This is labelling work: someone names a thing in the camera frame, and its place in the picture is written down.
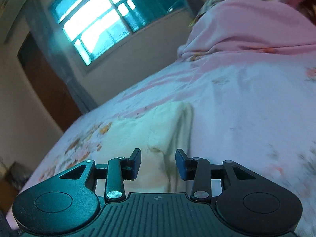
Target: wall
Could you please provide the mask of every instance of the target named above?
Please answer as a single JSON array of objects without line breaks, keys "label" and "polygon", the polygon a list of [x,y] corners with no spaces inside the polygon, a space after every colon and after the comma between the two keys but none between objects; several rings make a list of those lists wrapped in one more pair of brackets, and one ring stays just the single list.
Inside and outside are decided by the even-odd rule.
[{"label": "wall", "polygon": [[103,104],[173,63],[177,48],[189,36],[190,21],[188,12],[180,11],[153,23],[104,58],[88,75],[77,74],[78,79],[96,102]]},{"label": "wall", "polygon": [[[47,10],[52,0],[41,2],[52,27],[56,28],[56,23]],[[133,84],[173,63],[177,58],[177,48],[185,44],[189,36],[191,29],[188,25],[191,20],[187,11],[178,11],[160,19],[139,31],[110,55],[103,56],[101,61],[95,61],[97,66],[88,74],[78,69],[78,64],[82,62],[75,58],[62,31],[59,31],[57,36],[66,51],[76,78],[101,105]]]},{"label": "wall", "polygon": [[41,104],[17,59],[29,29],[17,19],[8,43],[0,45],[0,156],[35,169],[62,135]]}]

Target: black plastic part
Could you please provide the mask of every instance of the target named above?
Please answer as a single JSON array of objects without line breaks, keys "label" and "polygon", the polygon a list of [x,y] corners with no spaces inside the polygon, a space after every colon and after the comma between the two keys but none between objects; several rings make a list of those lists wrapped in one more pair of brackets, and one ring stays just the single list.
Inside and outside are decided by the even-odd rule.
[{"label": "black plastic part", "polygon": [[[94,161],[83,161],[18,195],[12,212],[20,228],[58,235],[90,223],[100,210],[97,196],[89,189],[94,186],[94,167]],[[73,171],[81,173],[79,179]]]},{"label": "black plastic part", "polygon": [[192,202],[185,193],[131,193],[123,202],[107,203],[93,222],[66,236],[246,237],[224,225],[209,204]]},{"label": "black plastic part", "polygon": [[[141,163],[135,149],[129,159],[95,165],[87,160],[21,193],[13,215],[28,236],[295,236],[302,215],[300,200],[290,191],[237,164],[212,165],[176,151],[185,193],[132,193]],[[94,194],[97,179],[106,178],[105,197]],[[211,196],[211,179],[220,179],[222,194]]]},{"label": "black plastic part", "polygon": [[[225,224],[241,233],[283,235],[294,231],[302,216],[302,204],[292,192],[234,161],[211,165],[205,159],[189,159],[178,149],[176,164],[183,180],[194,180],[191,200],[215,204]],[[211,179],[221,179],[222,183],[223,192],[216,197],[216,203],[211,202],[211,196],[198,199],[194,194],[211,194]]]},{"label": "black plastic part", "polygon": [[223,167],[229,184],[217,198],[216,209],[230,227],[254,236],[294,231],[303,210],[292,192],[236,162],[224,161]]}]

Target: metal screw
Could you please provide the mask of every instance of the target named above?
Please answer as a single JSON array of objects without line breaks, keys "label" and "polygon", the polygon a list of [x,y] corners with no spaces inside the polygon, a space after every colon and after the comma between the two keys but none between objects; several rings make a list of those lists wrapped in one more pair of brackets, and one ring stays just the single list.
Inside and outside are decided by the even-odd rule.
[{"label": "metal screw", "polygon": [[209,194],[206,191],[196,191],[193,196],[197,199],[206,199]]},{"label": "metal screw", "polygon": [[106,196],[110,199],[118,199],[123,196],[120,191],[110,191],[106,194]]}]

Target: window frame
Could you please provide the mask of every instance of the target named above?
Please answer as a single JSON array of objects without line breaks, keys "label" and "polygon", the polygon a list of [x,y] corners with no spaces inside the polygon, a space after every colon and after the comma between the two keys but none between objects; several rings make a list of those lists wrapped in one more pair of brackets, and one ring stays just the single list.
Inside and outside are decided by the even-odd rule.
[{"label": "window frame", "polygon": [[[129,26],[129,24],[126,22],[126,20],[124,19],[124,17],[121,15],[120,11],[118,10],[118,6],[121,4],[125,4],[125,6],[130,10],[130,6],[127,3],[127,0],[121,0],[118,3],[114,4],[112,0],[109,0],[111,3],[111,7],[104,12],[102,15],[100,15],[99,17],[97,17],[91,24],[89,24],[89,26],[87,26],[73,41],[70,41],[69,38],[67,37],[66,33],[64,33],[64,25],[65,23],[82,7],[84,6],[88,1],[90,0],[82,0],[80,3],[78,3],[78,5],[69,12],[68,15],[66,15],[63,20],[61,22],[59,22],[59,17],[57,16],[56,12],[55,12],[55,8],[59,5],[59,3],[62,0],[54,0],[53,3],[51,3],[51,5],[49,6],[49,12],[51,14],[51,16],[53,17],[53,22],[55,23],[56,28],[58,29],[58,31],[62,32],[64,34],[64,40],[68,41],[68,47],[71,47],[69,50],[69,54],[66,54],[66,57],[68,59],[73,58],[75,59],[75,64],[78,65],[78,68],[81,72],[81,74],[83,76],[87,75],[89,72],[93,71],[95,68],[97,68],[99,65],[102,64],[102,61],[109,56],[111,53],[113,53],[116,49],[118,49],[119,47],[123,46],[125,43],[127,43],[128,41],[130,41],[133,37],[137,36],[138,34],[140,34],[141,32],[145,31],[146,29],[154,26],[157,23],[160,23],[162,20],[168,18],[168,17],[172,17],[175,14],[181,12],[181,11],[186,11],[187,8],[186,7],[182,7],[176,10],[173,10],[172,12],[167,13],[166,15],[154,20],[153,22],[140,27],[137,31],[133,31],[131,29],[131,27]],[[87,65],[85,63],[85,61],[83,60],[83,58],[81,57],[81,55],[79,54],[78,50],[75,48],[74,43],[76,42],[76,40],[80,39],[80,36],[84,33],[84,31],[86,31],[86,29],[88,29],[90,26],[92,26],[99,18],[102,18],[103,16],[105,16],[108,12],[110,12],[111,10],[115,10],[118,15],[120,16],[121,21],[123,22],[124,26],[127,28],[129,35],[126,36],[125,38],[123,38],[122,40],[120,40],[118,43],[115,43],[112,47],[110,47],[109,49],[105,50],[102,54],[100,54],[97,58],[91,58],[91,63],[89,65]]]}]

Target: bed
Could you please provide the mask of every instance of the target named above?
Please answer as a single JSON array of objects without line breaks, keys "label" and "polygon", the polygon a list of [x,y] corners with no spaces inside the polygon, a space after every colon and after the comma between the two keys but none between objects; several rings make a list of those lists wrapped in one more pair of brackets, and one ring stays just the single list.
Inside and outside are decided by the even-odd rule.
[{"label": "bed", "polygon": [[[234,160],[289,189],[303,204],[296,233],[316,236],[315,58],[316,28],[297,10],[223,1],[195,24],[175,63],[79,118],[23,189],[96,159],[116,118],[184,101],[194,109],[189,156]],[[16,227],[12,213],[7,220]]]}]

